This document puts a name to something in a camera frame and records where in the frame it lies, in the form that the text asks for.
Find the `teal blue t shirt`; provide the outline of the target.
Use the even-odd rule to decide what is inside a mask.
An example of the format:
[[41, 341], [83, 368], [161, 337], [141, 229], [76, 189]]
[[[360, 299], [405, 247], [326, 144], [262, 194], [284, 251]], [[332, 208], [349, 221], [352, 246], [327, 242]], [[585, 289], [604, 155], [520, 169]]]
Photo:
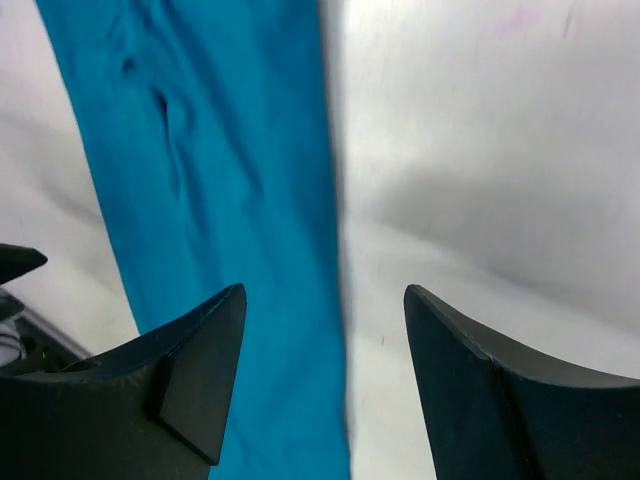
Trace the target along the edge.
[[215, 479], [346, 479], [336, 207], [313, 1], [42, 1], [141, 332], [244, 285]]

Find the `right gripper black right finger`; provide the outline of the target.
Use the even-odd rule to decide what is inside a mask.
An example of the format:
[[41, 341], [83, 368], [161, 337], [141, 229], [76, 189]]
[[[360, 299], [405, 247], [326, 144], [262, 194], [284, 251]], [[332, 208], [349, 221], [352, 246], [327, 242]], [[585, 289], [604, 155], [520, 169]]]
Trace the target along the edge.
[[537, 351], [419, 285], [404, 311], [437, 478], [638, 478], [638, 380]]

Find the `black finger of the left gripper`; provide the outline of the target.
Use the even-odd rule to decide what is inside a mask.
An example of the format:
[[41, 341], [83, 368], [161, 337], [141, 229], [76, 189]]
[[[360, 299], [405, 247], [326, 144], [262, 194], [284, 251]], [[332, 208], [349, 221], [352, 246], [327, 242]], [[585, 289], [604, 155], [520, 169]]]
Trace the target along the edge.
[[0, 245], [0, 282], [7, 283], [47, 263], [40, 251], [17, 245]]

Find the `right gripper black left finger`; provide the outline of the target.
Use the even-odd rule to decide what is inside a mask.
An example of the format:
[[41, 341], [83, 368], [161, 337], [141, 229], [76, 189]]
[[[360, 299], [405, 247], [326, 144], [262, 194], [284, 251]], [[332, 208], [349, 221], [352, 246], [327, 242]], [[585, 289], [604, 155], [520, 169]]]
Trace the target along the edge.
[[1, 370], [5, 479], [204, 479], [219, 463], [245, 318], [242, 285], [100, 355], [35, 349]]

